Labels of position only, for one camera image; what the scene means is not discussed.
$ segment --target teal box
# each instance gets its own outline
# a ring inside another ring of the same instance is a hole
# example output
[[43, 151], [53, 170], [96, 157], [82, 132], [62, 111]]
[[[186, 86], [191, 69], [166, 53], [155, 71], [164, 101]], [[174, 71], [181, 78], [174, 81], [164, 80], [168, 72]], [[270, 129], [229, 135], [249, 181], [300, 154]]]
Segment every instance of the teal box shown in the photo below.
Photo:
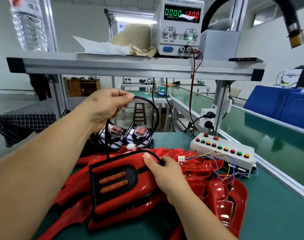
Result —
[[166, 92], [166, 86], [160, 86], [159, 92]]

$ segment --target water bottle label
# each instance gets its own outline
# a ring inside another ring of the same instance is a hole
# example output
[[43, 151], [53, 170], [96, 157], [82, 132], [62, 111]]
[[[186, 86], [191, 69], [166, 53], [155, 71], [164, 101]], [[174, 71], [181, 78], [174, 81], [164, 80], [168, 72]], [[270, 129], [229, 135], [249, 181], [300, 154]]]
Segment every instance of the water bottle label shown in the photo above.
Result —
[[11, 8], [15, 11], [25, 12], [41, 17], [39, 0], [9, 0]]

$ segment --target red wire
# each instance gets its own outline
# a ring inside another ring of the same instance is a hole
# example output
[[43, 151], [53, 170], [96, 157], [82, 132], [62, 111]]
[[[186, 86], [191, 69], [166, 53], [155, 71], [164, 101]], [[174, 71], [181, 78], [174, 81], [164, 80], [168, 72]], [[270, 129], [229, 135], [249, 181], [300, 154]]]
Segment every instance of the red wire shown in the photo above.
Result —
[[197, 69], [200, 67], [200, 65], [202, 64], [203, 62], [203, 59], [204, 59], [204, 55], [201, 51], [197, 51], [196, 53], [201, 53], [202, 54], [202, 60], [200, 62], [200, 64], [198, 65], [198, 67], [195, 69], [195, 65], [194, 65], [194, 71], [193, 71], [193, 75], [192, 75], [192, 83], [191, 83], [191, 91], [190, 91], [190, 103], [189, 103], [189, 111], [190, 111], [190, 117], [191, 117], [191, 120], [192, 120], [192, 123], [193, 123], [193, 119], [192, 119], [192, 114], [191, 114], [191, 104], [192, 104], [192, 94], [193, 94], [193, 83], [194, 83], [194, 76], [195, 76], [195, 72], [197, 71]]

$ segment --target hand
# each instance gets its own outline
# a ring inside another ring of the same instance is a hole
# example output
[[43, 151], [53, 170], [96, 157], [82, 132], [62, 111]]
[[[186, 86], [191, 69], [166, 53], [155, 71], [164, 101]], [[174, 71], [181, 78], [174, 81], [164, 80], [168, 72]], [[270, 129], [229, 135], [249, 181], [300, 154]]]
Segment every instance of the hand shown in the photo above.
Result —
[[116, 88], [101, 89], [91, 94], [74, 111], [84, 115], [93, 124], [93, 133], [99, 132], [108, 119], [118, 115], [122, 106], [129, 106], [134, 94]]
[[167, 156], [161, 157], [160, 159], [165, 163], [164, 166], [154, 161], [149, 153], [144, 153], [143, 159], [153, 173], [158, 187], [166, 194], [170, 204], [173, 205], [174, 200], [181, 194], [191, 191], [180, 165], [172, 158]]

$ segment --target forearm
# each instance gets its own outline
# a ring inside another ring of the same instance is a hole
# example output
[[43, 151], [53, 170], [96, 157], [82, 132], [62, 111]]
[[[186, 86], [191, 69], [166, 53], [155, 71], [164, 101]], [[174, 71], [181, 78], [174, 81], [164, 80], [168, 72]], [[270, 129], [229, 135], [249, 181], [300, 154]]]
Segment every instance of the forearm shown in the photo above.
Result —
[[173, 197], [171, 203], [188, 240], [237, 239], [191, 190]]
[[0, 160], [0, 239], [32, 237], [91, 132], [73, 111]]

